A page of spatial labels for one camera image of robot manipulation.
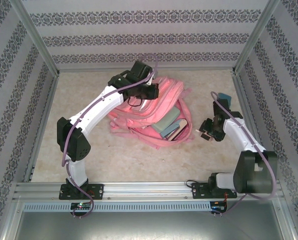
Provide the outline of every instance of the beige floor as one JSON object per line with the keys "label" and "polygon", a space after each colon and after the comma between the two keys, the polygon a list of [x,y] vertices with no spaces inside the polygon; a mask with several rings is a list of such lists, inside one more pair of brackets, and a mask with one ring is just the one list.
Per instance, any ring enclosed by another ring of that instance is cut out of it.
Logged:
{"label": "beige floor", "polygon": [[[70,118],[88,105],[104,89],[116,72],[61,73],[46,130],[33,174],[33,182],[63,182],[62,153],[56,143],[56,122]],[[232,96],[231,109],[240,105],[228,70],[159,71],[159,76],[182,80],[192,93],[185,98],[198,129],[213,117],[210,91]],[[110,134],[109,119],[104,118],[89,138],[91,152],[86,158],[86,173],[91,182],[152,182],[207,180],[212,172],[231,172],[239,152],[229,137],[222,142],[206,141],[193,130],[190,143],[156,150],[135,139]]]}

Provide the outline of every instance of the black mounting bracket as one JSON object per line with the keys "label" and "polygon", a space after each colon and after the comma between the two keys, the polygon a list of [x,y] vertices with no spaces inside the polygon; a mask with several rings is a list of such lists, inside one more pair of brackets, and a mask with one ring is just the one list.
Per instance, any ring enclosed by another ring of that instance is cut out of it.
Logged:
{"label": "black mounting bracket", "polygon": [[224,199],[225,194],[227,194],[228,199],[236,199],[238,197],[237,193],[231,189],[220,189],[217,187],[216,174],[217,172],[212,173],[208,182],[192,183],[193,199]]}
{"label": "black mounting bracket", "polygon": [[[80,188],[89,194],[94,200],[102,200],[103,198],[103,184],[89,184],[87,180],[82,186],[80,186]],[[88,200],[89,198],[72,185],[68,179],[66,179],[66,183],[61,185],[59,199]]]}

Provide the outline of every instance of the pink backpack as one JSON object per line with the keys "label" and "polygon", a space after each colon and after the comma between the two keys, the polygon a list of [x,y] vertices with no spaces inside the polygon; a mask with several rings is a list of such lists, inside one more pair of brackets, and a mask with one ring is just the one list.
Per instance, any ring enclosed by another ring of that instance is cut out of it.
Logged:
{"label": "pink backpack", "polygon": [[[184,90],[182,81],[168,77],[158,77],[153,80],[153,83],[159,84],[159,97],[157,99],[148,100],[142,106],[140,105],[140,99],[132,97],[129,103],[125,101],[108,114],[111,119],[111,132],[121,137],[138,138],[157,149],[193,139],[191,136],[191,113],[183,101],[183,98],[191,89]],[[173,106],[176,106],[180,110],[180,115],[177,119],[186,119],[188,125],[176,140],[167,141],[150,125],[162,119]]]}

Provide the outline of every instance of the enclosure wall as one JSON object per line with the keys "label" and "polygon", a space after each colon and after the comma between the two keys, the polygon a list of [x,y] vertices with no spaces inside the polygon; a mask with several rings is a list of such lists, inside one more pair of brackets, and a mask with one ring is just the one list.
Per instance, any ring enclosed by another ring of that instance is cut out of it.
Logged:
{"label": "enclosure wall", "polygon": [[298,1],[278,4],[240,78],[261,141],[279,156],[278,177],[298,227]]}
{"label": "enclosure wall", "polygon": [[232,68],[268,0],[26,0],[60,70],[130,66]]}
{"label": "enclosure wall", "polygon": [[11,4],[0,0],[0,223],[13,184],[23,181],[53,79]]}

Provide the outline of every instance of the perforated metal strip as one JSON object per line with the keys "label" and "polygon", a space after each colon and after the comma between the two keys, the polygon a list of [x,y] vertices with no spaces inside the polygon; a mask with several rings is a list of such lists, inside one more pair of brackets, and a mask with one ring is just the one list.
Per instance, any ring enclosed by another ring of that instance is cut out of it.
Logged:
{"label": "perforated metal strip", "polygon": [[[68,212],[71,203],[68,202],[32,202],[26,203],[24,212]],[[210,211],[209,201],[191,201],[191,202],[96,202],[93,212],[192,212],[192,211]]]}

